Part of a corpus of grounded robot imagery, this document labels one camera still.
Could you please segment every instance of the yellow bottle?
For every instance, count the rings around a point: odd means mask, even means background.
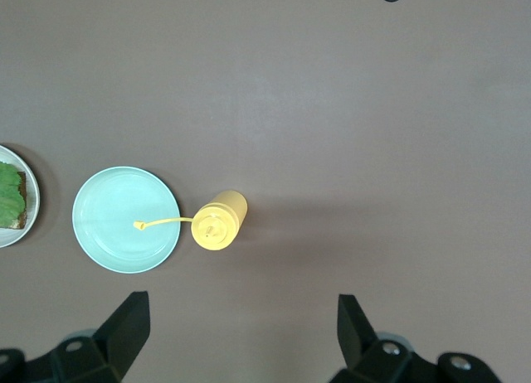
[[[193,217],[193,239],[208,250],[224,249],[236,238],[246,213],[247,201],[240,192],[217,194]]]

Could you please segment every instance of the bread slice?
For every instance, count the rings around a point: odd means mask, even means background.
[[[5,227],[10,228],[12,230],[22,230],[26,226],[27,219],[26,173],[18,172],[18,176],[20,176],[21,178],[20,185],[18,186],[18,191],[20,192],[20,195],[22,195],[26,207],[24,208],[24,211],[20,215],[18,215],[18,218],[16,220],[13,220],[10,226]]]

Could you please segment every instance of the white plate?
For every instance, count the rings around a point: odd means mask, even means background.
[[[177,244],[180,223],[133,227],[136,220],[179,217],[175,197],[153,174],[137,167],[110,167],[89,178],[72,208],[81,248],[117,273],[142,273],[161,264]]]
[[[39,205],[41,204],[41,196],[39,195],[39,186],[37,180],[33,175],[32,170],[28,165],[16,155],[13,151],[0,145],[0,162],[10,163],[18,168],[19,172],[26,173],[26,226],[21,230],[10,230],[8,228],[0,228],[0,248],[9,246],[20,240],[33,226],[37,214],[39,212]]]

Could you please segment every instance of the toast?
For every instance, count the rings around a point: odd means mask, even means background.
[[[18,172],[13,165],[9,165],[9,168],[7,168],[6,163],[0,162],[0,164],[3,165],[3,178],[5,178],[6,175],[11,175],[6,180],[0,182],[0,201],[3,201],[0,202],[0,208],[2,209],[0,210],[0,213],[3,214],[2,219],[0,220],[0,228],[22,230],[26,226],[27,220],[26,173]]]

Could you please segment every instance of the light blue plate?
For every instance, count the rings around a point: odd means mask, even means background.
[[[81,248],[97,264],[118,273],[152,269],[172,253],[180,223],[144,231],[135,220],[180,217],[172,192],[153,174],[136,167],[111,167],[96,173],[74,201],[72,224]]]

